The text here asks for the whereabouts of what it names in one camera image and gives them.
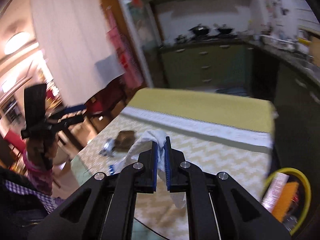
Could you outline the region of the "person left hand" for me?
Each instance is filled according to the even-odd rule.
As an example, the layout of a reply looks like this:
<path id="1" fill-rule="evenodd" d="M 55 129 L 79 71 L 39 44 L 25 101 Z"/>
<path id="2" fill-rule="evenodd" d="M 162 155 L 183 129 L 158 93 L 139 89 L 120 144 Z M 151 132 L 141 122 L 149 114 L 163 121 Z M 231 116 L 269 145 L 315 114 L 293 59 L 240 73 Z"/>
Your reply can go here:
<path id="1" fill-rule="evenodd" d="M 51 162 L 57 153 L 58 135 L 53 139 L 28 138 L 26 140 L 26 151 L 29 160 L 38 167 L 46 168 L 46 163 Z"/>

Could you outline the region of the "pink sleeved left forearm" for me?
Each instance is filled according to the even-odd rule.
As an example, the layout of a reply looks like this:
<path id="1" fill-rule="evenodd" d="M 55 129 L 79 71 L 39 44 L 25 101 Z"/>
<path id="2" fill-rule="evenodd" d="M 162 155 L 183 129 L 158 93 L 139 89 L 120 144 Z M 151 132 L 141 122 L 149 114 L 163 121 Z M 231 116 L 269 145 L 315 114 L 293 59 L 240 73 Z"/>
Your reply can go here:
<path id="1" fill-rule="evenodd" d="M 52 167 L 47 169 L 41 156 L 30 156 L 27 151 L 23 154 L 23 161 L 27 169 L 27 178 L 37 191 L 52 195 L 53 192 L 53 173 Z"/>

